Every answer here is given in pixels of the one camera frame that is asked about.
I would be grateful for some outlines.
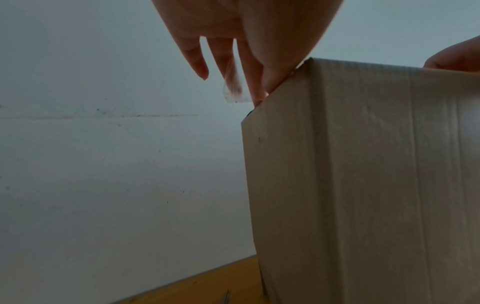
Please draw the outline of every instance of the box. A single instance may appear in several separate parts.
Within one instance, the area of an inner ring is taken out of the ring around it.
[[[242,122],[272,304],[480,303],[480,77],[310,59]]]

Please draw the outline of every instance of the brown cardboard box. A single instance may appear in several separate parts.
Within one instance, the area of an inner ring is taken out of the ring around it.
[[[242,132],[273,304],[480,304],[480,76],[310,59]]]

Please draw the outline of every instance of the box side panel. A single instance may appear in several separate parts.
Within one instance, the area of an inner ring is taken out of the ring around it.
[[[272,303],[338,302],[317,196],[308,63],[243,122],[253,238]]]
[[[316,64],[345,303],[431,303],[408,70]]]
[[[480,284],[480,77],[424,71],[411,83],[433,302],[457,303]]]

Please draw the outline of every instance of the cardboard surface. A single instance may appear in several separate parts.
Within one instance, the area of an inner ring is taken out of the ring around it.
[[[480,77],[311,59],[242,122],[272,303],[480,303]]]

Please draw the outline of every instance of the wooden table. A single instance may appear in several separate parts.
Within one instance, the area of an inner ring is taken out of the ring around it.
[[[256,257],[134,296],[118,304],[219,304],[228,289],[231,291],[230,304],[269,304],[262,293]]]

